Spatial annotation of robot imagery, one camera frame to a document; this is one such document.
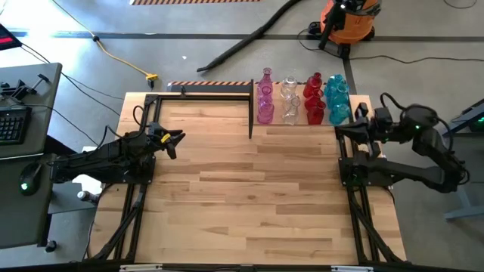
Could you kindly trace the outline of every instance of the concrete floor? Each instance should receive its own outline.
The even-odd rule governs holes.
[[[280,0],[256,3],[210,5],[130,6],[128,0],[57,0],[92,31],[139,33],[244,34],[260,27],[284,4]],[[448,0],[467,5],[472,0]],[[317,20],[325,1],[305,0],[284,15],[269,31],[297,34]],[[386,0],[375,21],[378,36],[484,36],[480,26],[484,3],[455,10],[441,0]],[[22,38],[51,62],[64,65],[63,71],[100,91],[123,97],[128,91],[148,91],[143,75],[104,55],[90,39],[53,39],[58,30],[83,31],[66,14],[47,0],[10,0],[0,15],[10,30],[29,30]],[[273,79],[294,75],[304,81],[314,71],[328,77],[344,73],[342,61],[317,51],[307,51],[295,40],[259,40],[208,73],[196,73],[214,57],[238,40],[209,39],[105,39],[108,51],[142,69],[158,73],[156,91],[180,80],[246,81],[259,79],[262,68],[274,70]],[[316,42],[305,41],[315,48]],[[421,57],[480,57],[480,42],[365,42],[353,47],[352,57],[387,54],[403,60]],[[39,63],[21,49],[0,52],[0,66]],[[356,89],[369,94],[374,107],[378,95],[387,91],[403,105],[418,102],[436,109],[444,119],[482,99],[479,80],[484,63],[429,60],[411,65],[391,60],[351,62]],[[120,111],[122,101],[86,90]],[[116,127],[118,117],[78,92],[65,79],[57,93],[55,108],[81,127],[96,141],[104,125]],[[56,114],[49,134],[75,150],[92,143]],[[455,149],[470,164],[472,180],[482,182],[482,140],[458,139]],[[387,157],[393,161],[426,165],[429,161],[411,152],[409,144],[387,144]],[[473,204],[484,204],[484,184],[465,186]],[[484,217],[446,222],[443,213],[460,208],[455,194],[440,194],[424,185],[404,181],[395,186],[396,208],[408,260],[417,264],[484,270]],[[55,215],[51,237],[60,248],[51,254],[33,246],[0,250],[0,267],[50,264],[79,260],[85,248],[87,231],[94,211]]]

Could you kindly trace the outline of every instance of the black keyboard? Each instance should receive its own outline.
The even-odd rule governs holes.
[[[31,113],[30,107],[0,107],[0,146],[23,143]]]

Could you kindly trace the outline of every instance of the caster wheel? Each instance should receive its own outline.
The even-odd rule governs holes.
[[[319,22],[310,23],[308,33],[311,34],[311,39],[319,39],[319,36],[321,36],[321,24]]]
[[[375,27],[372,26],[370,32],[362,39],[362,41],[371,41],[375,37]]]
[[[338,55],[344,59],[347,60],[349,59],[349,52],[351,51],[350,45],[344,44],[344,45],[338,45]]]
[[[45,252],[50,253],[53,252],[57,248],[57,242],[55,241],[47,241],[47,245],[45,246]]]

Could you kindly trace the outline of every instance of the black metal frame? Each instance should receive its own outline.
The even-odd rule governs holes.
[[[248,100],[249,101],[249,138],[252,137],[253,129],[253,84],[250,85],[249,95],[207,95],[207,94],[186,94],[184,91],[181,94],[147,94],[144,100],[144,112],[141,119],[140,129],[144,127],[147,122],[150,106],[155,104],[154,122],[159,122],[161,113],[161,103],[163,100]],[[341,157],[348,157],[346,143],[344,137],[336,133],[338,144],[340,147]],[[353,152],[356,151],[357,146],[354,142],[351,143]],[[123,207],[123,215],[121,225],[119,226],[113,238],[116,237],[115,252],[113,260],[107,260],[107,253],[102,259],[87,259],[83,262],[73,262],[67,264],[49,264],[31,267],[12,267],[3,268],[1,271],[119,271],[120,266],[134,264],[136,249],[138,245],[139,231],[141,228],[141,216],[143,213],[144,199],[146,196],[147,185],[140,185],[140,200],[138,206],[129,208],[132,202],[135,185],[129,184],[126,191],[126,198]],[[469,270],[456,270],[440,267],[427,267],[411,264],[398,258],[391,249],[385,244],[381,236],[374,229],[371,219],[370,204],[368,201],[368,193],[366,187],[347,187],[347,196],[349,203],[350,216],[352,220],[353,235],[355,237],[356,255],[358,258],[358,265],[348,265],[346,268],[342,265],[267,265],[267,264],[153,264],[153,268],[164,270],[189,270],[190,272],[207,272],[217,270],[235,270],[238,272],[275,272],[275,271],[294,271],[294,272],[309,272],[309,271],[387,271],[387,272],[409,272],[409,271],[426,271],[426,272],[471,272]],[[358,204],[355,192],[360,192],[361,205]],[[124,231],[129,226],[132,219],[135,223],[132,231],[132,238],[129,246],[129,252],[125,258],[121,258]],[[361,238],[360,222],[368,232],[371,259],[365,255],[363,248],[363,240]],[[379,254],[386,259],[387,262],[380,261]]]

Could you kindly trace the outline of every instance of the yellow cable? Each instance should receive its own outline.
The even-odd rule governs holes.
[[[89,34],[91,34],[92,38],[94,39],[94,37],[96,37],[96,35],[94,35],[94,33],[91,32],[91,30],[89,30],[85,25],[83,25],[81,22],[79,22],[76,18],[74,18],[74,16],[72,16],[69,12],[67,12],[64,8],[62,8],[55,0],[52,0],[54,2],[54,4],[56,4],[61,10],[63,10],[67,15],[69,15],[73,20],[75,20],[80,26],[84,27],[85,30],[87,30],[89,32]],[[116,57],[116,56],[113,56],[112,54],[110,54],[108,51],[106,51],[106,49],[104,49],[104,46],[101,44],[101,41],[99,41],[99,38],[97,39],[94,39],[96,41],[96,43],[99,45],[99,47],[102,49],[102,51],[104,53],[106,53],[106,55],[108,55],[109,57],[112,57],[113,59],[115,60],[118,60],[128,66],[130,66],[131,68],[139,71],[140,73],[143,73],[145,76],[146,76],[146,80],[157,80],[158,79],[158,75],[157,74],[152,74],[152,73],[147,73],[145,72],[144,70],[141,70],[140,68],[138,68],[137,66],[135,66],[134,64],[131,64],[129,63],[128,61],[126,60],[123,60],[119,57]]]

